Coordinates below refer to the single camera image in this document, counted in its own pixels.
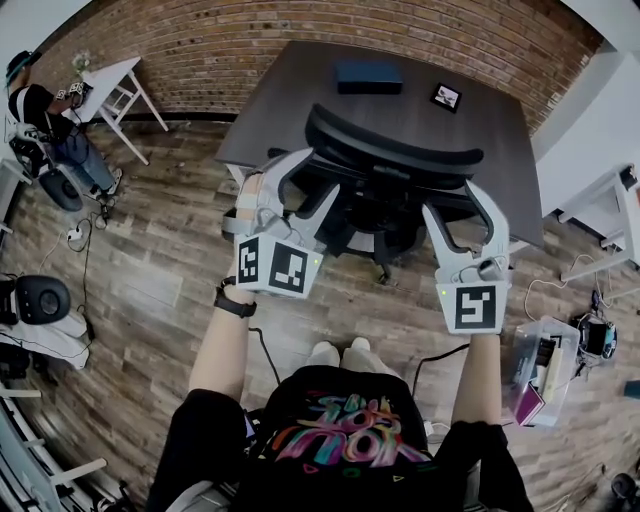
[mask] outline brick wall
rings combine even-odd
[[[292,39],[406,55],[497,87],[531,129],[602,42],[559,0],[93,0],[43,45],[34,79],[58,89],[71,59],[101,67],[140,55],[163,112],[233,112]]]

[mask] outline dark wooden table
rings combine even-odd
[[[386,61],[403,78],[399,95],[347,95],[336,91],[340,59]],[[442,82],[461,93],[457,113],[430,98]],[[307,147],[304,127],[314,103],[387,137],[437,150],[480,148],[474,183],[507,216],[511,236],[542,247],[542,212],[533,151],[520,102],[444,68],[375,50],[291,42],[269,68],[231,126],[216,158],[255,166],[271,147]]]

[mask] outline power outlet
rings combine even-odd
[[[74,240],[80,240],[82,238],[82,228],[70,229],[67,232],[67,240],[73,242]]]

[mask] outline wristwatch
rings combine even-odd
[[[247,318],[253,316],[256,312],[256,308],[258,305],[254,302],[253,304],[240,304],[239,302],[232,301],[224,294],[224,287],[228,285],[235,286],[236,277],[230,276],[225,277],[220,286],[216,288],[216,300],[213,303],[213,306],[216,308],[224,309],[229,313],[232,313],[240,318]]]

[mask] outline photo frame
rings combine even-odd
[[[462,93],[452,89],[448,85],[443,83],[439,83],[436,86],[435,91],[431,95],[431,102],[436,105],[448,110],[449,112],[455,112],[458,110],[460,106],[460,101],[462,99]]]

